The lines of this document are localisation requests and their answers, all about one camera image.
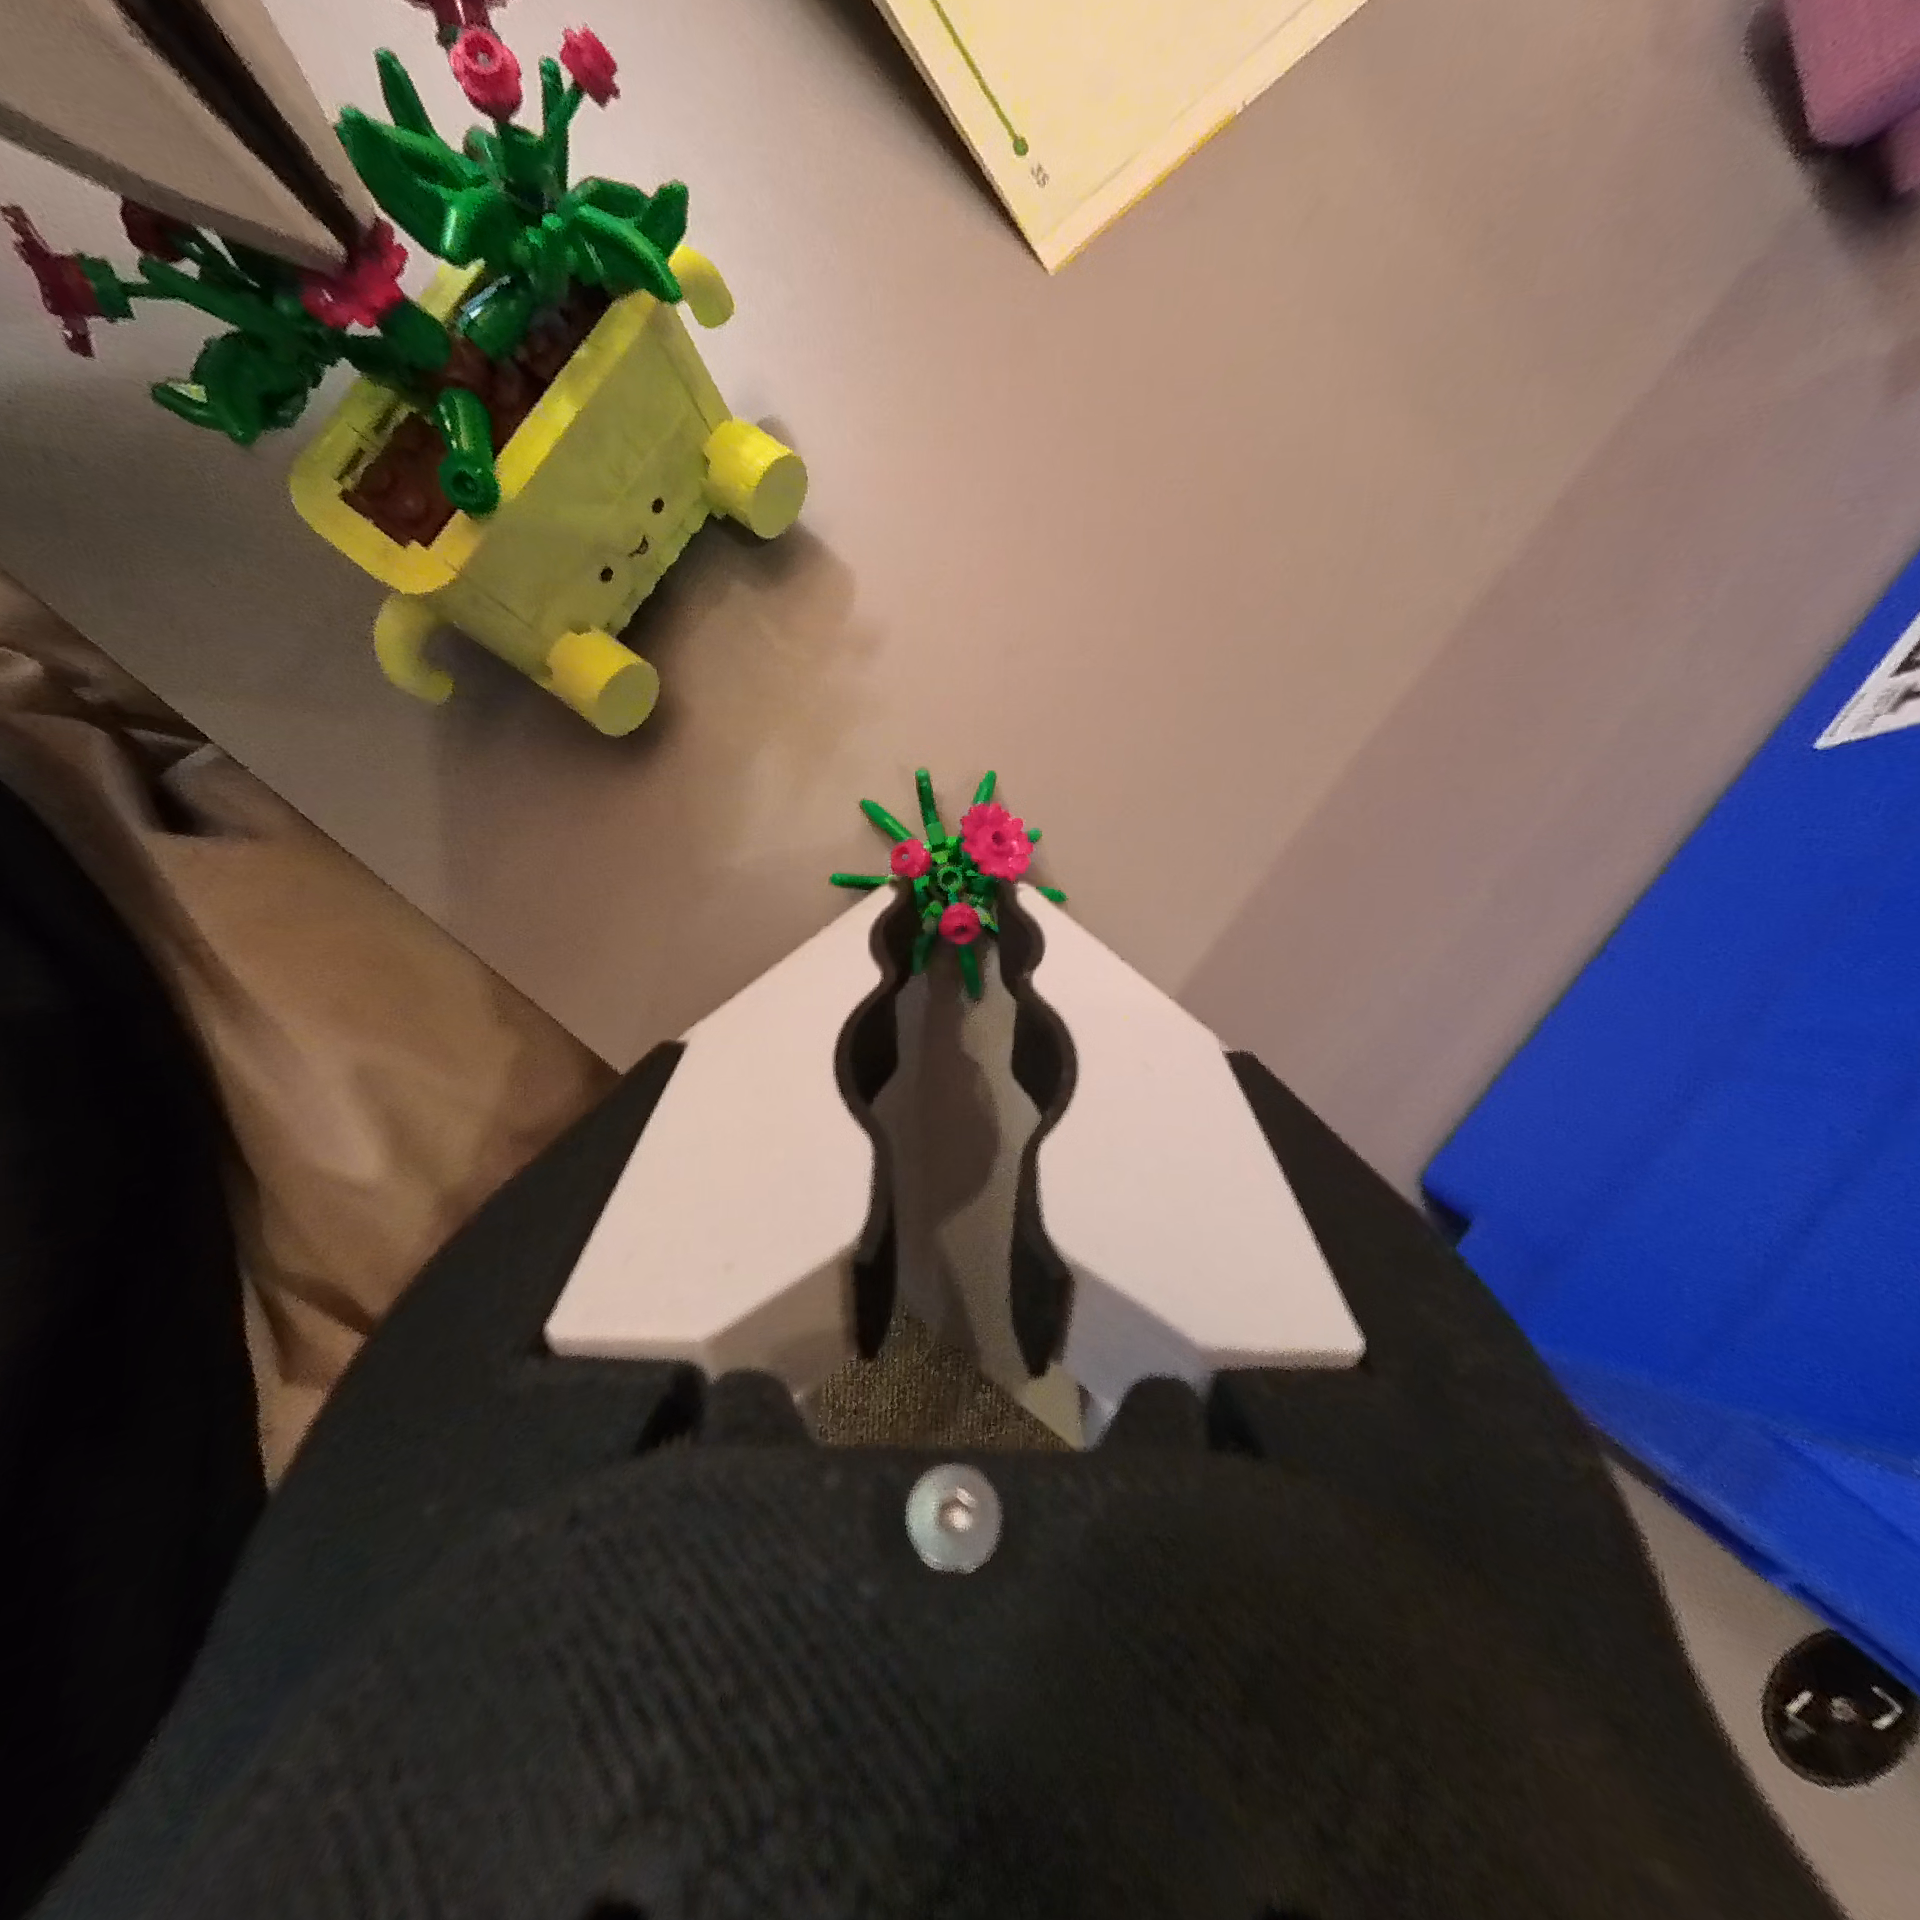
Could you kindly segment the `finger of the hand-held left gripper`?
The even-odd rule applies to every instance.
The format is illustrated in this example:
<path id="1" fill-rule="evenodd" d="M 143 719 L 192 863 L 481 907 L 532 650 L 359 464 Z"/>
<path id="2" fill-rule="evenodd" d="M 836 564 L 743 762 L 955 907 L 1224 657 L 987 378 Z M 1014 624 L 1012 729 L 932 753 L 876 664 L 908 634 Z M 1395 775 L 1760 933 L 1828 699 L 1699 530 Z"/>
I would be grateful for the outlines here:
<path id="1" fill-rule="evenodd" d="M 347 247 L 377 209 L 263 3 L 126 3 L 124 21 L 188 95 Z"/>
<path id="2" fill-rule="evenodd" d="M 124 21 L 126 3 L 3 4 L 5 143 L 180 224 L 304 269 L 351 251 L 201 108 Z"/>

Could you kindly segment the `yellow brick flower planter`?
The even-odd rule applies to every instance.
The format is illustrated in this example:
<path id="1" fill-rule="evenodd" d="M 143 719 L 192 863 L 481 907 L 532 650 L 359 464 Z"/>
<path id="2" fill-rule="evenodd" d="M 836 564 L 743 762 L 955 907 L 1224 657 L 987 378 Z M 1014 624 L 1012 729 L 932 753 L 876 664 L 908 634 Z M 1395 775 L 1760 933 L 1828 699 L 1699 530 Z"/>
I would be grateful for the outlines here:
<path id="1" fill-rule="evenodd" d="M 800 516 L 801 458 L 736 416 L 688 335 L 733 316 L 688 243 L 688 191 L 577 177 L 571 125 L 616 100 L 590 28 L 523 68 L 501 4 L 412 4 L 471 111 L 437 129 L 406 61 L 374 51 L 380 112 L 332 124 L 377 216 L 344 264 L 304 269 L 129 200 L 132 264 L 55 247 L 5 207 L 5 243 L 64 347 L 145 309 L 211 324 L 192 371 L 150 386 L 175 421 L 240 448 L 293 431 L 353 373 L 289 472 L 307 527 L 384 586 L 384 676 L 443 705 L 431 658 L 462 634 L 625 736 L 657 673 L 623 642 L 641 601 L 711 519 L 758 540 Z"/>

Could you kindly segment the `pink brick planter figure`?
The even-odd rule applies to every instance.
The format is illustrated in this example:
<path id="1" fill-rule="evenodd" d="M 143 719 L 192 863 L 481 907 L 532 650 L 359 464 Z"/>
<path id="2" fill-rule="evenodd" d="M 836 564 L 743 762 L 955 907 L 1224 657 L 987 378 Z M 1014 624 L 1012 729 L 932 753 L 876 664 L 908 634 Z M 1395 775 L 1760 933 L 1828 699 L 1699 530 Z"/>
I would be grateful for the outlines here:
<path id="1" fill-rule="evenodd" d="M 1761 3 L 1747 52 L 1795 151 L 1915 146 L 1915 3 Z"/>

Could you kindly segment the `instruction booklet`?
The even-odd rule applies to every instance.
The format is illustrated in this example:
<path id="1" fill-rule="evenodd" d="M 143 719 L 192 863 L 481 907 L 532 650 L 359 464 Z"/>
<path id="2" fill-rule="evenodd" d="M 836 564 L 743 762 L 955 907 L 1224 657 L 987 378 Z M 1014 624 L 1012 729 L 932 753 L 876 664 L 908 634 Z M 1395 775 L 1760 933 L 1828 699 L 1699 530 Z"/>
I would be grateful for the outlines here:
<path id="1" fill-rule="evenodd" d="M 1359 3 L 877 3 L 1045 273 L 1057 273 Z"/>

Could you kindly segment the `blue plastic bin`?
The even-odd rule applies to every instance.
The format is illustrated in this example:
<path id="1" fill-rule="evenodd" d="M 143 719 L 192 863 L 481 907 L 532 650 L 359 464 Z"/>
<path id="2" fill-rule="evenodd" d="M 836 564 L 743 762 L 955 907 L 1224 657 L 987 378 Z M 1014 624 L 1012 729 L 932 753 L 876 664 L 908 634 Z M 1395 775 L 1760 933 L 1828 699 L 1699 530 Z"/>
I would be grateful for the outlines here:
<path id="1" fill-rule="evenodd" d="M 1423 1199 L 1588 1423 L 1915 1689 L 1915 560 Z"/>

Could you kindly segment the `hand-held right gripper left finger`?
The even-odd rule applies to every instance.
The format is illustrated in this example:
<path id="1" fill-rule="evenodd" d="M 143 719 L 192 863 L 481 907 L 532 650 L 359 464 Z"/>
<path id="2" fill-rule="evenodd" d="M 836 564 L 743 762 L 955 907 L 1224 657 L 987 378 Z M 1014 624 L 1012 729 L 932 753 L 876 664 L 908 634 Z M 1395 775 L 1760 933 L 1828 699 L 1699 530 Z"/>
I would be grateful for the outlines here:
<path id="1" fill-rule="evenodd" d="M 544 1321 L 575 1360 L 760 1372 L 801 1396 L 877 1354 L 895 1236 L 848 1026 L 891 1016 L 871 892 L 696 1021 Z"/>

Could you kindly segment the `green flower sprig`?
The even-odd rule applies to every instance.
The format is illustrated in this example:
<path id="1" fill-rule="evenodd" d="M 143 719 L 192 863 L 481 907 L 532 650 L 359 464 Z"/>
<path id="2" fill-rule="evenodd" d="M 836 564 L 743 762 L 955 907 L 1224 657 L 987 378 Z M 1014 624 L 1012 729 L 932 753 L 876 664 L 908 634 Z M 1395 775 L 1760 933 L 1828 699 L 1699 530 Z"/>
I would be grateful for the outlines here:
<path id="1" fill-rule="evenodd" d="M 998 797 L 998 780 L 985 772 L 969 805 L 947 826 L 932 780 L 917 771 L 919 827 L 910 827 L 876 800 L 859 802 L 861 817 L 884 836 L 881 872 L 833 872 L 830 888 L 873 896 L 869 959 L 876 983 L 848 1017 L 888 1008 L 910 978 L 924 976 L 939 953 L 952 960 L 972 1001 L 983 1001 L 983 953 L 996 951 L 1000 987 L 1014 1001 L 1033 996 L 1043 960 L 1039 928 L 1028 920 L 1024 895 L 1039 827 L 1030 827 Z"/>

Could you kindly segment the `round black desk button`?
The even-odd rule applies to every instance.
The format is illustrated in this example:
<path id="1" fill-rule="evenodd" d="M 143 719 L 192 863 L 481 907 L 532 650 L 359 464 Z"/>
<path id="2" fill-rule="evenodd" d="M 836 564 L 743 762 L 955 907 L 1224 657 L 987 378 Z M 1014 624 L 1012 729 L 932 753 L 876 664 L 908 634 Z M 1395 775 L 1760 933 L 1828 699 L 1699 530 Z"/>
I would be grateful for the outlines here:
<path id="1" fill-rule="evenodd" d="M 1918 1740 L 1915 1692 L 1833 1631 L 1797 1642 L 1772 1667 L 1760 1716 L 1774 1755 L 1828 1789 L 1886 1778 Z"/>

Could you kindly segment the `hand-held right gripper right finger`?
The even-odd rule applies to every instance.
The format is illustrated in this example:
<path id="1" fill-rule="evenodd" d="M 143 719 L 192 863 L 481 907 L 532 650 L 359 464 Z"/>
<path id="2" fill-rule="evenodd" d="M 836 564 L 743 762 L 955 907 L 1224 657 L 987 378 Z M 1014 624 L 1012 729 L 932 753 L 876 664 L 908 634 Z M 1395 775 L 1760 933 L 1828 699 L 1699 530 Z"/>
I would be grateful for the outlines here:
<path id="1" fill-rule="evenodd" d="M 1169 1378 L 1351 1369 L 1365 1336 L 1229 1051 L 1033 885 L 1000 913 L 1014 1080 L 1038 1111 L 1011 1290 L 1084 1427 Z"/>

